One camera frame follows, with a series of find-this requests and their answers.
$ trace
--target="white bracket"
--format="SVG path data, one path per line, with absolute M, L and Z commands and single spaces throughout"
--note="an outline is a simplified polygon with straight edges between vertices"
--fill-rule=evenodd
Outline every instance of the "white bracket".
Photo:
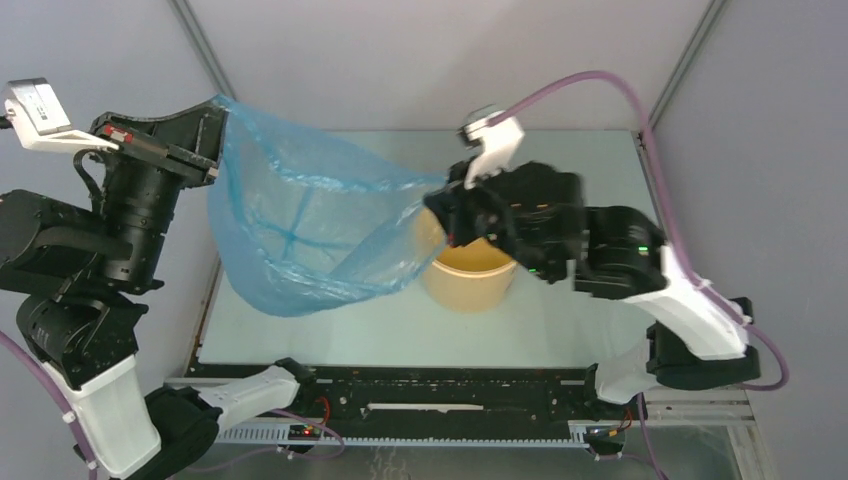
M 465 137 L 472 143 L 479 143 L 482 151 L 471 161 L 465 176 L 465 188 L 474 188 L 474 179 L 480 175 L 495 175 L 504 170 L 512 155 L 521 145 L 524 130 L 515 117 L 490 127 L 489 119 L 503 112 L 495 112 L 463 127 Z
M 43 78 L 7 83 L 3 99 L 6 118 L 27 150 L 74 154 L 84 149 L 118 149 L 112 142 L 74 130 L 53 88 Z
M 222 410 L 218 425 L 224 431 L 257 415 L 288 407 L 299 388 L 300 384 L 291 373 L 271 366 L 247 378 L 197 390 L 201 400 Z
M 660 255 L 668 286 L 621 301 L 650 313 L 702 360 L 744 357 L 748 332 L 689 282 L 670 245 L 662 247 Z

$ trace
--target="purple tube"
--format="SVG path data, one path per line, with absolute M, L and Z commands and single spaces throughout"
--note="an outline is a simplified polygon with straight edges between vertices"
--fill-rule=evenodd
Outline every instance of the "purple tube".
M 660 468 L 660 464 L 657 463 L 657 454 L 654 452 L 654 445 L 651 443 L 651 437 L 648 436 L 648 426 L 645 425 L 645 394 L 640 393 L 639 395 L 636 395 L 636 409 L 639 410 L 639 430 L 642 430 L 642 438 L 645 439 L 645 447 L 648 449 L 648 458 L 651 460 L 650 464 L 654 467 L 654 472 L 657 474 L 657 478 L 659 480 L 668 478 Z
M 525 108 L 533 105 L 560 88 L 586 80 L 603 80 L 608 82 L 615 86 L 627 98 L 627 102 L 639 117 L 642 139 L 645 143 L 645 149 L 647 150 L 647 173 L 654 180 L 657 208 L 659 209 L 660 216 L 663 219 L 663 226 L 666 234 L 668 235 L 669 243 L 671 243 L 674 247 L 673 251 L 677 257 L 677 262 L 683 270 L 683 274 L 686 276 L 686 279 L 689 280 L 693 286 L 699 288 L 704 293 L 704 296 L 706 296 L 714 305 L 724 311 L 736 323 L 744 325 L 745 319 L 736 311 L 733 304 L 721 296 L 721 294 L 719 294 L 712 286 L 706 284 L 704 279 L 695 272 L 694 268 L 692 268 L 692 262 L 689 259 L 689 255 L 686 253 L 686 247 L 683 238 L 680 235 L 680 231 L 677 228 L 677 221 L 675 220 L 676 217 L 674 216 L 674 211 L 671 207 L 671 194 L 669 193 L 665 177 L 662 174 L 662 165 L 660 164 L 659 152 L 657 151 L 657 142 L 654 137 L 653 129 L 651 128 L 648 113 L 644 108 L 642 108 L 642 104 L 639 102 L 639 97 L 636 95 L 636 92 L 627 82 L 624 81 L 624 79 L 614 73 L 602 70 L 581 72 L 561 78 L 542 87 L 499 115 L 490 118 L 488 125 L 495 126 L 508 118 L 516 116 Z M 771 391 L 783 387 L 787 382 L 789 382 L 789 367 L 787 365 L 786 358 L 780 352 L 780 349 L 777 348 L 777 345 L 775 345 L 775 343 L 769 339 L 765 333 L 758 329 L 751 329 L 750 325 L 747 327 L 747 329 L 755 337 L 759 338 L 763 344 L 771 350 L 772 354 L 777 359 L 777 363 L 780 365 L 780 379 L 770 385 L 742 384 L 741 386 L 748 390 L 758 391 Z
M 344 450 L 345 450 L 344 439 L 342 438 L 341 435 L 336 433 L 336 431 L 333 430 L 332 428 L 329 428 L 328 426 L 321 424 L 321 423 L 315 423 L 312 420 L 309 420 L 307 418 L 303 418 L 300 415 L 295 415 L 294 413 L 287 412 L 287 411 L 279 409 L 279 408 L 275 409 L 275 410 L 271 410 L 271 411 L 273 413 L 276 413 L 277 415 L 282 415 L 284 417 L 289 417 L 289 418 L 292 418 L 294 420 L 297 420 L 298 422 L 303 422 L 303 423 L 305 423 L 305 424 L 307 424 L 307 425 L 309 425 L 313 428 L 317 428 L 319 430 L 324 430 L 325 433 L 329 433 L 331 437 L 335 438 L 336 441 L 339 442 L 338 450 L 336 450 L 333 453 L 328 453 L 326 455 L 304 455 L 302 453 L 288 452 L 290 455 L 294 455 L 295 457 L 304 458 L 306 460 L 329 460 L 331 458 L 336 458 L 339 455 L 341 455 L 342 453 L 344 453 Z
M 62 391 L 59 390 L 59 387 L 53 383 L 53 379 L 45 372 L 41 366 L 32 359 L 25 351 L 22 349 L 14 340 L 9 338 L 8 335 L 0 331 L 0 344 L 6 347 L 12 355 L 17 357 L 21 363 L 27 368 L 27 370 L 32 373 L 36 380 L 41 383 L 41 386 L 47 390 L 47 393 L 53 398 L 53 401 L 56 402 L 56 405 L 59 406 L 59 409 L 63 414 L 68 412 L 73 412 L 71 408 L 71 404 L 68 403 L 68 399 L 62 394 Z M 71 428 L 71 433 L 74 435 L 74 440 L 76 440 L 77 445 L 79 445 L 80 450 L 82 451 L 82 455 L 85 458 L 86 464 L 96 461 L 96 457 L 94 456 L 94 451 L 91 449 L 91 445 L 88 443 L 88 439 L 85 436 L 85 433 L 82 431 L 82 426 L 79 424 L 78 419 L 74 419 L 73 422 L 69 424 Z M 89 470 L 88 471 L 88 479 L 89 480 L 97 480 L 97 470 Z
M 595 457 L 596 461 L 599 461 L 599 462 L 612 462 L 612 461 L 628 459 L 628 460 L 635 460 L 635 461 L 637 461 L 637 462 L 639 462 L 643 465 L 647 465 L 647 466 L 653 468 L 653 465 L 651 464 L 650 459 L 645 458 L 645 457 L 640 457 L 639 455 L 633 455 L 632 453 L 623 453 L 623 454 L 621 454 L 621 456 L 618 456 L 618 455 L 598 455 L 591 448 L 589 448 L 588 451 L 589 451 L 589 454 L 592 455 L 593 457 Z M 660 470 L 660 473 L 662 474 L 662 477 L 660 477 L 660 480 L 669 480 L 668 475 L 666 475 L 665 472 Z

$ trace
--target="red wire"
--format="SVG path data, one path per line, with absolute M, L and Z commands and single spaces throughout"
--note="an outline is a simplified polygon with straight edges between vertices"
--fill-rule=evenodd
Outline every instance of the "red wire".
M 318 397 L 315 401 L 324 404 L 324 420 L 321 421 L 321 425 L 326 425 L 327 421 L 330 420 L 330 401 L 327 400 L 327 397 Z
M 621 425 L 619 425 L 618 428 L 619 430 L 627 430 L 631 426 L 633 426 L 633 412 L 631 412 L 628 408 L 627 415 L 624 416 L 624 420 L 622 420 Z

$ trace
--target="metal frame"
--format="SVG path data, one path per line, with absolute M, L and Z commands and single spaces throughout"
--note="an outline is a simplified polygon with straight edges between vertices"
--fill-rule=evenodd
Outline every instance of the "metal frame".
M 729 3 L 730 0 L 712 0 L 709 6 L 707 6 L 704 16 L 701 17 L 701 21 L 698 22 L 698 26 L 695 27 L 695 31 L 692 33 L 692 38 L 689 39 L 689 43 L 683 49 L 683 54 L 677 61 L 677 65 L 675 65 L 671 77 L 668 79 L 668 83 L 663 88 L 662 93 L 660 93 L 660 98 L 657 99 L 657 103 L 654 105 L 653 110 L 651 110 L 651 116 L 649 117 L 651 128 L 656 128 L 657 124 L 659 124 L 663 113 L 665 113 L 668 105 L 677 93 L 680 83 L 695 63 L 704 44 L 715 29 L 719 18 L 721 18 L 721 14 L 724 13 L 725 7 Z
M 192 48 L 198 55 L 198 59 L 209 76 L 215 89 L 230 98 L 237 98 L 232 83 L 229 81 L 224 68 L 215 55 L 215 51 L 209 42 L 200 22 L 192 9 L 189 0 L 168 0 L 174 15 L 183 27 L 186 37 Z M 715 29 L 722 13 L 725 11 L 729 0 L 712 0 L 704 12 L 701 21 L 693 32 L 683 51 L 675 69 L 664 87 L 657 103 L 654 105 L 650 115 L 651 128 L 655 128 L 668 105 L 676 95 L 682 80 L 689 72 L 711 32 Z M 638 134 L 634 134 L 634 144 L 645 165 L 644 149 Z M 649 189 L 653 192 L 653 179 L 645 175 Z M 187 369 L 193 370 L 189 365 L 192 359 L 196 359 L 202 348 L 202 338 L 206 330 L 206 319 L 208 311 L 217 296 L 218 285 L 222 276 L 220 257 L 216 255 L 216 267 L 210 279 L 208 293 L 203 300 L 203 311 L 200 314 L 200 322 L 197 329 L 194 348 L 190 352 Z M 230 379 L 217 378 L 170 378 L 166 380 L 167 385 L 180 386 L 212 386 L 225 383 Z M 648 426 L 725 426 L 731 439 L 734 455 L 742 480 L 772 480 L 776 479 L 775 472 L 766 452 L 765 445 L 760 437 L 759 430 L 754 420 L 748 398 L 743 390 L 723 389 L 707 392 L 682 392 L 668 389 L 658 389 L 647 392 L 645 395 L 646 408 L 648 410 Z M 279 436 L 279 419 L 257 419 L 255 422 L 244 424 L 230 433 L 219 437 L 220 443 L 276 443 Z M 569 427 L 573 434 L 573 441 L 561 443 L 521 443 L 512 445 L 510 443 L 498 443 L 492 446 L 560 446 L 580 447 L 582 433 L 585 429 L 595 425 L 592 422 L 574 421 Z M 373 445 L 375 439 L 358 439 L 361 444 Z M 447 442 L 446 445 L 456 446 L 461 443 Z

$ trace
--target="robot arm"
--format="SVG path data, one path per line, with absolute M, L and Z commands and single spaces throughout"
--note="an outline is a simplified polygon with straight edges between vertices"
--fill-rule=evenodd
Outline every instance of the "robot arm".
M 113 478 L 164 480 L 194 463 L 217 434 L 289 406 L 309 374 L 286 359 L 211 389 L 163 387 L 142 395 L 133 328 L 147 306 L 125 295 L 163 286 L 153 278 L 184 188 L 217 177 L 227 112 L 214 102 L 162 118 L 107 113 L 74 130 L 44 79 L 10 82 L 2 128 L 28 149 L 74 155 L 91 210 L 36 193 L 0 195 L 0 289 L 28 295 L 17 324 L 29 350 L 71 404 Z M 102 187 L 85 171 L 105 167 Z
M 662 230 L 630 207 L 585 205 L 574 173 L 536 162 L 507 170 L 524 133 L 514 118 L 488 126 L 499 113 L 472 114 L 459 134 L 477 155 L 451 167 L 424 204 L 451 246 L 485 237 L 541 280 L 571 269 L 576 291 L 656 318 L 631 351 L 589 368 L 588 400 L 625 404 L 657 385 L 703 390 L 758 378 L 744 325 L 692 285 Z M 750 321 L 750 303 L 738 305 Z

